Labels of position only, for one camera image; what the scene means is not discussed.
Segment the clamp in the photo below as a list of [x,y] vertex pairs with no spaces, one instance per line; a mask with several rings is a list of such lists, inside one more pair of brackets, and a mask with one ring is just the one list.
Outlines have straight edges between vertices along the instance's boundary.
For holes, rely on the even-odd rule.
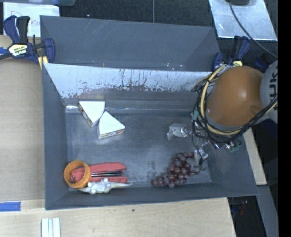
[[250,47],[250,39],[246,36],[234,36],[234,42],[231,52],[228,57],[224,57],[224,54],[218,52],[212,63],[212,71],[215,71],[222,64],[229,66],[242,66],[242,58],[247,53]]
[[[11,38],[12,45],[7,48],[8,53],[0,55],[0,60],[12,57],[32,61],[42,67],[42,60],[52,63],[55,57],[55,47],[52,38],[46,38],[40,44],[28,43],[27,31],[30,17],[15,15],[4,21],[4,30]],[[37,49],[45,48],[45,55],[39,56]]]

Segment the bin floor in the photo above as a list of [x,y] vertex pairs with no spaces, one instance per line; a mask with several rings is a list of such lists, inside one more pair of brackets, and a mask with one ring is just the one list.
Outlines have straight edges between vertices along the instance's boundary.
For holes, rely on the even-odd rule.
[[[192,152],[192,138],[167,139],[169,126],[185,123],[191,127],[188,113],[144,111],[112,113],[125,126],[123,134],[98,140],[97,126],[90,127],[83,115],[66,112],[68,161],[81,160],[88,165],[119,161],[133,186],[150,186],[151,180],[167,171],[172,158],[181,152]],[[187,183],[211,182],[208,166]]]

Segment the black floor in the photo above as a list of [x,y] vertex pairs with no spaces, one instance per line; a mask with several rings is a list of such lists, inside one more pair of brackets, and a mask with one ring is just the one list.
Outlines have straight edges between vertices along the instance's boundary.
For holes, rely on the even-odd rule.
[[[264,0],[278,37],[278,0]],[[180,25],[214,26],[208,0],[76,0],[73,6],[61,6],[61,16],[88,17],[139,22],[155,22]],[[0,3],[0,34],[3,33],[3,7]],[[260,42],[267,50],[277,55],[278,45],[274,41]],[[232,39],[218,38],[220,50],[228,54]],[[244,64],[255,66],[254,61],[264,51],[251,45],[244,57]],[[259,153],[266,174],[277,171],[271,164],[277,157],[277,126],[258,125],[253,128]],[[271,180],[269,187],[278,210],[278,179]],[[255,197],[229,198],[238,237],[266,237]]]

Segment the cluster of grapes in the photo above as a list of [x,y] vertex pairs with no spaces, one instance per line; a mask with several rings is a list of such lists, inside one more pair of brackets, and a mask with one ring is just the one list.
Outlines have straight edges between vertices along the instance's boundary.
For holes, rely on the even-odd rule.
[[185,184],[188,177],[194,176],[200,172],[200,168],[195,162],[194,153],[179,153],[174,157],[167,173],[152,179],[153,186],[169,186],[171,188]]

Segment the wire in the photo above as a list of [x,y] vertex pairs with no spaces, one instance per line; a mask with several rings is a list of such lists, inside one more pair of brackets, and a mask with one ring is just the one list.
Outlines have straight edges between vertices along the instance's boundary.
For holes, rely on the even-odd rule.
[[198,97],[196,104],[193,108],[193,113],[197,112],[196,120],[193,120],[192,123],[193,135],[203,139],[211,139],[217,143],[228,143],[234,139],[237,139],[249,128],[257,124],[267,113],[269,113],[277,105],[278,98],[278,96],[276,95],[276,97],[265,108],[263,108],[259,113],[257,113],[245,125],[231,131],[221,131],[217,129],[216,127],[212,126],[205,117],[206,109],[205,102],[207,88],[215,82],[215,80],[217,79],[217,77],[219,77],[219,74],[223,69],[226,69],[226,66],[224,65],[220,66],[212,74],[203,78],[195,85],[195,91],[198,93]]
[[273,54],[272,52],[270,52],[270,51],[268,51],[265,47],[263,47],[261,44],[259,44],[249,33],[248,33],[248,31],[242,26],[242,24],[240,23],[240,21],[239,21],[239,19],[238,19],[238,17],[236,16],[236,14],[235,14],[235,12],[234,12],[234,10],[233,10],[233,7],[232,7],[232,4],[231,3],[229,3],[229,5],[230,5],[230,9],[231,9],[231,11],[232,11],[232,14],[233,14],[233,16],[234,16],[234,18],[235,18],[235,20],[238,22],[238,24],[239,24],[239,26],[242,28],[242,30],[246,33],[246,35],[256,44],[256,45],[258,45],[261,49],[263,49],[265,52],[267,52],[267,53],[269,53],[271,56],[273,56],[274,58],[276,58],[276,59],[278,59],[278,57],[275,55],[275,54]]

